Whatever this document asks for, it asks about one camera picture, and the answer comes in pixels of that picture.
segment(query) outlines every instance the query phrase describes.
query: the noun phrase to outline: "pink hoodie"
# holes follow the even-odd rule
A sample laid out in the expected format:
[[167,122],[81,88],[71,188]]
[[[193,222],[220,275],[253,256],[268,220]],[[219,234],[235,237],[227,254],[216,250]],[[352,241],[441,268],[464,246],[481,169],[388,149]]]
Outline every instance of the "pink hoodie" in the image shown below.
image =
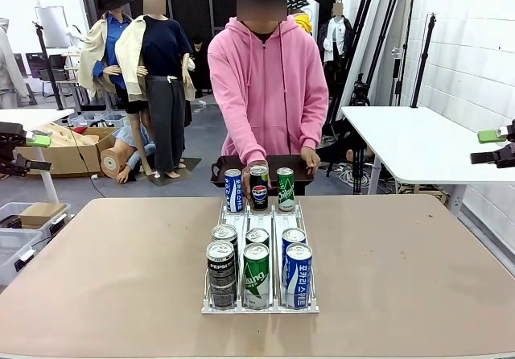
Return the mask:
[[328,87],[316,42],[293,17],[265,44],[230,19],[209,45],[208,60],[228,131],[223,155],[239,155],[248,164],[318,146]]

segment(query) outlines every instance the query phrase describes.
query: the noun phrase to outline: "desk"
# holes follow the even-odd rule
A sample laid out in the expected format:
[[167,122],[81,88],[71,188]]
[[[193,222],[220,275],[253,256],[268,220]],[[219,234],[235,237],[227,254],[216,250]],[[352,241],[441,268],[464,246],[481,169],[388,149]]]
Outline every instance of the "desk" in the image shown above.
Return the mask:
[[376,155],[369,194],[377,191],[381,163],[404,184],[455,185],[449,209],[457,215],[468,184],[511,184],[515,168],[472,165],[470,154],[499,150],[432,109],[343,107],[345,117]]
[[[75,111],[73,109],[44,109],[44,108],[18,108],[18,109],[0,109],[0,122],[20,123],[25,131],[35,130],[45,124],[55,122],[61,118],[71,115]],[[37,160],[45,161],[41,147],[34,147]],[[59,202],[57,198],[56,188],[52,182],[50,172],[41,171],[41,178],[45,188],[47,189],[48,199],[51,202]]]
[[515,354],[515,280],[430,196],[301,197],[320,313],[202,315],[221,202],[90,202],[0,295],[1,356]]

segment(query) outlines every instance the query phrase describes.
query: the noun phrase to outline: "black pepsi can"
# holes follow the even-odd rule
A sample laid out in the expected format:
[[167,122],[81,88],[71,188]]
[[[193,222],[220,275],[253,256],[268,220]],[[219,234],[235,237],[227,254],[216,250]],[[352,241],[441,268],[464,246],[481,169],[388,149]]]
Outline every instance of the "black pepsi can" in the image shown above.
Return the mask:
[[250,200],[254,210],[268,209],[268,167],[250,168]]

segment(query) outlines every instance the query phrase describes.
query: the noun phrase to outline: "white table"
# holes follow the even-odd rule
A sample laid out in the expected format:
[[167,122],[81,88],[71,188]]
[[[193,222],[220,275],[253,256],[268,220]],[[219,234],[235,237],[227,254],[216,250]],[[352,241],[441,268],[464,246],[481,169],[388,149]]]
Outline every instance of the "white table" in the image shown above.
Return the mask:
[[376,155],[369,194],[377,191],[381,163],[404,184],[454,185],[449,209],[455,215],[468,184],[515,182],[515,168],[471,164],[472,152],[499,150],[497,144],[479,144],[476,133],[431,109],[343,107],[342,111]]
[[[5,123],[20,123],[25,131],[35,130],[45,124],[55,122],[61,118],[65,118],[71,115],[75,111],[73,109],[63,109],[61,111],[57,109],[0,109],[0,122]],[[37,160],[44,162],[43,152],[41,147],[33,147]],[[57,198],[56,188],[52,182],[50,172],[41,171],[41,178],[47,190],[48,199],[51,202],[59,202]]]

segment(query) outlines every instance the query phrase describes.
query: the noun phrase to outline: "can lid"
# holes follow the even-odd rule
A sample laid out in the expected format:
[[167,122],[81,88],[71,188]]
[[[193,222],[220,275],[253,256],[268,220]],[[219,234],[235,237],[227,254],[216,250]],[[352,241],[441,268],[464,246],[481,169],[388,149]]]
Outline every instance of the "can lid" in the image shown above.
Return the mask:
[[277,170],[277,175],[293,175],[293,170],[288,167],[281,167]]
[[248,244],[243,251],[243,255],[249,260],[262,260],[267,257],[269,250],[264,244]]
[[234,253],[233,244],[227,241],[213,241],[206,249],[207,258],[226,258]]
[[286,248],[286,255],[294,260],[307,260],[313,255],[311,248],[301,242],[294,242]]
[[268,172],[268,167],[267,166],[252,166],[250,168],[250,174],[252,175],[264,175]]
[[230,240],[233,239],[236,234],[236,228],[232,225],[223,224],[217,225],[213,228],[211,235],[217,240]]
[[300,228],[289,228],[282,232],[282,239],[288,242],[306,241],[306,232]]
[[236,168],[231,168],[225,172],[225,176],[240,176],[241,171]]
[[268,232],[263,228],[254,228],[247,232],[247,238],[251,242],[263,242],[268,238]]

